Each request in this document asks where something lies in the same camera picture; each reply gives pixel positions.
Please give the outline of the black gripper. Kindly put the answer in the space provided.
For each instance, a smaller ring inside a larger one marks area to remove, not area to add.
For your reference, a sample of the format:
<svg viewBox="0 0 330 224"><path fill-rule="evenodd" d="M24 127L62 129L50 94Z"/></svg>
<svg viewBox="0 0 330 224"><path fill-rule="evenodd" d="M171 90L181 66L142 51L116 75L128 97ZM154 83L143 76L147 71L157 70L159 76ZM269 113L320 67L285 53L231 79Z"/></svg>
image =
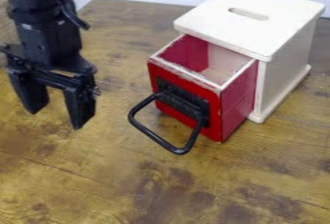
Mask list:
<svg viewBox="0 0 330 224"><path fill-rule="evenodd" d="M47 87L63 89L71 125L80 129L95 115L96 68L80 54L80 28L90 25L72 12L10 9L19 43L0 45L8 75L26 110L36 114L50 103Z"/></svg>

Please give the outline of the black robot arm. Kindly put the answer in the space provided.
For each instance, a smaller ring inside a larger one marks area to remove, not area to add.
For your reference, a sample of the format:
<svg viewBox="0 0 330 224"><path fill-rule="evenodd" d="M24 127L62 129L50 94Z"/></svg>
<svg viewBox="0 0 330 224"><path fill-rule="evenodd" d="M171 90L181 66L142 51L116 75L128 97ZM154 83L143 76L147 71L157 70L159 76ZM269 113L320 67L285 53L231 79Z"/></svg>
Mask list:
<svg viewBox="0 0 330 224"><path fill-rule="evenodd" d="M80 55L80 31L91 28L74 0L8 0L19 42L2 44L14 89L27 111L50 103L48 89L62 90L71 125L79 129L95 114L95 65Z"/></svg>

